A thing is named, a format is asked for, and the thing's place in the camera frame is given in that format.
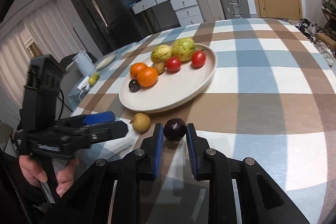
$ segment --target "suitcase handle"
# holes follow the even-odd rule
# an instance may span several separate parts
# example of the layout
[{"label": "suitcase handle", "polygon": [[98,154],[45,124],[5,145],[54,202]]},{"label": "suitcase handle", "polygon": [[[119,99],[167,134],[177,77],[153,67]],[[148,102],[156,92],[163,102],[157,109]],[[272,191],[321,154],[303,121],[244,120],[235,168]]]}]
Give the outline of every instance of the suitcase handle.
[{"label": "suitcase handle", "polygon": [[240,6],[240,0],[231,0],[231,3],[230,4],[235,4],[236,7],[239,7]]}]

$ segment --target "mandarin orange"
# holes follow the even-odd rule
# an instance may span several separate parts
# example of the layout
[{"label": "mandarin orange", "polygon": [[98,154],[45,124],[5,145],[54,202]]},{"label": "mandarin orange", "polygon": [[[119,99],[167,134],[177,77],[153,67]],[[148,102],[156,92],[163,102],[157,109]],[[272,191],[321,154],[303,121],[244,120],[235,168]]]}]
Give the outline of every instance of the mandarin orange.
[{"label": "mandarin orange", "polygon": [[139,72],[141,72],[142,70],[144,70],[145,68],[147,68],[147,65],[144,63],[135,63],[131,66],[130,68],[130,73],[131,73],[131,77],[133,79],[137,78],[137,75]]},{"label": "mandarin orange", "polygon": [[138,73],[136,80],[140,86],[148,87],[154,85],[158,80],[159,74],[155,68],[148,67]]}]

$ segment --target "round plate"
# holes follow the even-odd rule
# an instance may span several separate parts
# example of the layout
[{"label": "round plate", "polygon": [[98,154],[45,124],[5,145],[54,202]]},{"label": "round plate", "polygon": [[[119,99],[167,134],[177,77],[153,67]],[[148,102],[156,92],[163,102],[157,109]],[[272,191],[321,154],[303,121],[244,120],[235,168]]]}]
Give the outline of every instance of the round plate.
[{"label": "round plate", "polygon": [[111,52],[103,60],[99,62],[99,64],[96,66],[96,69],[102,70],[103,68],[108,66],[115,59],[115,57],[116,55],[113,52]]},{"label": "round plate", "polygon": [[[132,79],[128,74],[119,92],[120,102],[124,107],[136,112],[155,113],[178,107],[198,95],[210,83],[217,66],[216,54],[207,46],[195,44],[197,50],[204,50],[205,64],[193,68],[191,61],[182,64],[176,73],[167,70],[159,75],[157,82],[149,88],[131,92],[128,83]],[[147,66],[153,62],[149,56],[143,60]]]}]

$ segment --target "human hand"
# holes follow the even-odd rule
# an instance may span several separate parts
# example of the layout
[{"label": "human hand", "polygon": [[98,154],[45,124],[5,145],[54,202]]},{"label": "human hand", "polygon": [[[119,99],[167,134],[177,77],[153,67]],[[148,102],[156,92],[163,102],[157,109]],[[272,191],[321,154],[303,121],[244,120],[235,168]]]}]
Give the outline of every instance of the human hand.
[{"label": "human hand", "polygon": [[[68,161],[64,170],[57,173],[56,179],[58,186],[56,188],[57,194],[61,197],[74,183],[75,166],[79,163],[78,159]],[[19,164],[25,179],[33,186],[40,187],[40,182],[47,182],[48,177],[42,166],[32,158],[31,155],[20,156]]]}]

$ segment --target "black refrigerator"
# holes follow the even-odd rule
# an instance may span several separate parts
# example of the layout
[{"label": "black refrigerator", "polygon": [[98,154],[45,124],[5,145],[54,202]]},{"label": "black refrigerator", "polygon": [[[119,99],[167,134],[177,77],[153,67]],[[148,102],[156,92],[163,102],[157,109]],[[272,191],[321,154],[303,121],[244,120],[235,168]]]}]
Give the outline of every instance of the black refrigerator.
[{"label": "black refrigerator", "polygon": [[150,34],[141,15],[130,5],[135,0],[71,0],[103,55]]},{"label": "black refrigerator", "polygon": [[135,0],[95,0],[117,48],[138,42],[149,35],[142,15],[134,15],[130,5]]}]

